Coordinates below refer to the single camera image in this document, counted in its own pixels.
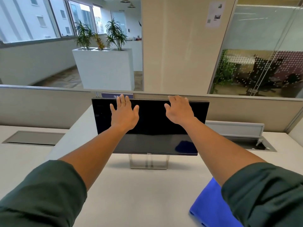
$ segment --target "hand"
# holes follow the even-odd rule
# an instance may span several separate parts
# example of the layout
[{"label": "hand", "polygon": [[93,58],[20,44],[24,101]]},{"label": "hand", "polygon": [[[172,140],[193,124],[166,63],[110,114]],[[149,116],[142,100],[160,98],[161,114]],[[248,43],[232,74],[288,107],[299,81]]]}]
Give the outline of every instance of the hand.
[{"label": "hand", "polygon": [[169,106],[164,104],[166,116],[173,123],[184,126],[187,122],[195,118],[194,113],[189,105],[188,99],[181,96],[169,96]]},{"label": "hand", "polygon": [[123,132],[128,132],[133,129],[139,120],[139,105],[131,109],[131,101],[128,96],[124,98],[121,94],[117,97],[117,110],[110,104],[112,111],[112,127],[118,127]]}]

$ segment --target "rolled-up sleeve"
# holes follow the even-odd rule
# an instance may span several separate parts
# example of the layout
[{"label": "rolled-up sleeve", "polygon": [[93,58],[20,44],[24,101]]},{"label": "rolled-up sleeve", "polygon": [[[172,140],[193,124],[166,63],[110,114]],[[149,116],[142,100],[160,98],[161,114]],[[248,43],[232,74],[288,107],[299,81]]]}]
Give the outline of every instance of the rolled-up sleeve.
[{"label": "rolled-up sleeve", "polygon": [[72,226],[86,197],[85,184],[72,165],[60,160],[47,161],[0,201],[0,223]]},{"label": "rolled-up sleeve", "polygon": [[303,176],[270,163],[239,170],[222,196],[244,226],[303,226]]}]

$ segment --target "potted plant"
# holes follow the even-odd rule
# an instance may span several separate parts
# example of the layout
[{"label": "potted plant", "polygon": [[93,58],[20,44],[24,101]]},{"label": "potted plant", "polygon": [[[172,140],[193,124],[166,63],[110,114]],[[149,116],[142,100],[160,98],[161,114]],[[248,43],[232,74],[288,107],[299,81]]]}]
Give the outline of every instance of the potted plant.
[{"label": "potted plant", "polygon": [[235,64],[229,62],[229,58],[227,57],[227,49],[222,51],[222,55],[219,61],[218,68],[216,70],[216,74],[214,76],[214,81],[212,83],[210,94],[214,94],[218,92],[216,86],[231,84],[233,82],[233,73],[235,70]]},{"label": "potted plant", "polygon": [[[101,39],[89,27],[79,22],[76,25],[80,49],[74,49],[73,55],[85,89],[98,90],[134,90],[134,68],[132,49],[122,48],[127,36],[114,19],[109,21],[107,28],[108,46],[104,48]],[[90,48],[92,38],[96,39],[98,48]]]}]

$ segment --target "person's left hand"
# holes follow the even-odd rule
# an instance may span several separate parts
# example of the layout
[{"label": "person's left hand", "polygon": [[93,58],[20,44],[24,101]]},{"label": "person's left hand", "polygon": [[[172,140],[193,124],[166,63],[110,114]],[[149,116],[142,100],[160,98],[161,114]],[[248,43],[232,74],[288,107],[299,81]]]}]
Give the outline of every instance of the person's left hand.
[{"label": "person's left hand", "polygon": [[117,97],[117,110],[110,104],[112,111],[112,127],[118,127],[123,132],[128,132],[133,129],[139,120],[139,105],[131,109],[131,101],[128,96],[124,98],[121,94]]}]

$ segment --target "person's left arm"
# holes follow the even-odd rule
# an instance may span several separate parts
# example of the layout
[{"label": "person's left arm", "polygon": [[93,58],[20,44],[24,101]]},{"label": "person's left arm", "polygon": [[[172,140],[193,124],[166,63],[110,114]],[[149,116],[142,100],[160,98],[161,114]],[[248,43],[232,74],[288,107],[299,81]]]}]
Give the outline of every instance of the person's left arm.
[{"label": "person's left arm", "polygon": [[121,138],[139,120],[128,97],[111,104],[111,127],[63,156],[47,161],[0,200],[0,226],[73,226],[87,197]]}]

